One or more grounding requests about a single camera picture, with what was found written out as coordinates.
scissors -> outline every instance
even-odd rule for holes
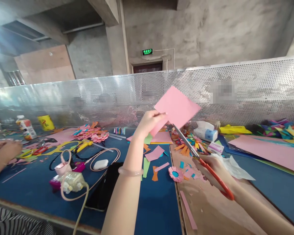
[[[225,192],[220,191],[226,198],[229,200],[233,201],[234,200],[234,195],[231,192],[231,190],[225,185],[225,183],[222,181],[222,179],[215,173],[215,171],[207,164],[205,163],[197,153],[197,151],[193,148],[193,146],[187,141],[186,137],[182,134],[180,129],[178,129],[174,124],[173,124],[175,130],[178,132],[180,138],[184,141],[185,145],[189,148],[190,152],[193,154],[193,156],[200,162],[200,164],[205,167],[212,175],[213,177],[217,180],[217,182],[221,185],[221,187],[224,189]]]

exit sign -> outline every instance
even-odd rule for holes
[[[152,55],[154,53],[153,49],[147,49],[147,50],[142,50],[141,54],[142,55]]]

charging cable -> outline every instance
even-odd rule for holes
[[[106,151],[109,151],[109,150],[116,150],[116,152],[117,152],[117,156],[115,157],[115,159],[113,160],[112,163],[118,161],[118,159],[120,158],[120,155],[121,155],[120,150],[118,150],[118,149],[116,149],[116,148],[110,148],[110,149],[106,149],[106,150],[101,151],[101,152],[95,154],[94,156],[92,156],[89,160],[87,160],[87,161],[85,162],[85,165],[86,165],[88,162],[90,162],[90,161],[92,160],[91,163],[90,163],[90,169],[91,169],[91,171],[98,172],[98,171],[106,170],[106,169],[108,168],[108,166],[105,167],[105,168],[103,168],[103,169],[94,170],[94,169],[92,169],[91,165],[92,165],[92,163],[94,162],[94,160],[95,160],[100,154],[102,154],[102,153],[104,153],[104,152],[106,152]],[[64,151],[61,153],[61,157],[63,157],[63,153],[64,153],[65,151],[69,152],[69,160],[68,160],[68,163],[66,164],[65,174],[64,174],[63,179],[62,179],[62,182],[61,182],[61,190],[60,190],[60,191],[61,191],[61,196],[62,196],[62,198],[63,198],[64,200],[66,200],[66,201],[74,201],[74,200],[77,200],[77,199],[81,198],[82,196],[86,195],[86,196],[85,196],[84,203],[83,203],[82,208],[81,208],[81,211],[80,211],[80,213],[79,213],[79,215],[78,215],[78,218],[77,218],[76,224],[75,224],[75,226],[74,226],[73,235],[75,235],[75,234],[76,234],[76,231],[77,231],[77,226],[78,226],[79,220],[80,220],[80,218],[81,218],[81,216],[82,216],[82,213],[83,213],[83,210],[84,210],[84,208],[85,208],[85,204],[86,204],[86,201],[87,201],[87,197],[88,197],[89,191],[90,191],[90,190],[91,190],[91,189],[92,189],[92,188],[93,188],[93,187],[94,187],[94,186],[95,186],[95,185],[96,185],[96,184],[102,179],[102,177],[107,173],[107,170],[103,173],[103,175],[99,178],[99,180],[97,180],[97,181],[94,183],[94,185],[91,186],[91,187],[89,187],[89,185],[88,185],[85,181],[84,181],[84,182],[81,182],[81,184],[82,184],[83,186],[86,187],[86,192],[85,192],[85,193],[83,193],[82,195],[80,195],[80,196],[78,196],[78,197],[76,197],[76,198],[67,198],[67,197],[64,195],[64,192],[63,192],[63,186],[64,186],[65,178],[67,177],[68,173],[70,173],[70,172],[68,171],[68,167],[69,167],[69,165],[70,165],[69,162],[71,161],[72,154],[71,154],[71,151],[70,151],[70,150],[66,149],[66,150],[64,150]]]

metal partition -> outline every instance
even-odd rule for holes
[[[214,103],[213,84],[223,84],[214,91]],[[38,124],[37,116],[49,114],[55,125],[99,121],[133,127],[170,86],[202,107],[193,120],[213,118],[223,125],[294,121],[294,57],[0,88],[0,119],[4,123],[22,114]]]

wooden board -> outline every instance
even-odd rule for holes
[[[65,45],[22,54],[14,59],[26,84],[75,79]]]
[[[177,145],[170,145],[173,165],[180,167],[183,161],[185,167],[191,164],[194,171],[201,175],[195,167],[192,159],[180,154],[180,150],[175,151]],[[255,198],[261,201],[268,208],[273,210],[282,218],[283,215],[271,205],[247,180],[239,180],[239,184],[244,187]],[[228,200],[220,191],[211,186],[208,181],[203,182],[201,179],[183,180],[177,184],[178,191],[182,190],[185,194],[198,230],[191,228],[188,216],[186,214],[183,202],[182,218],[186,233],[191,234],[266,234],[259,225],[239,206],[236,202]]]

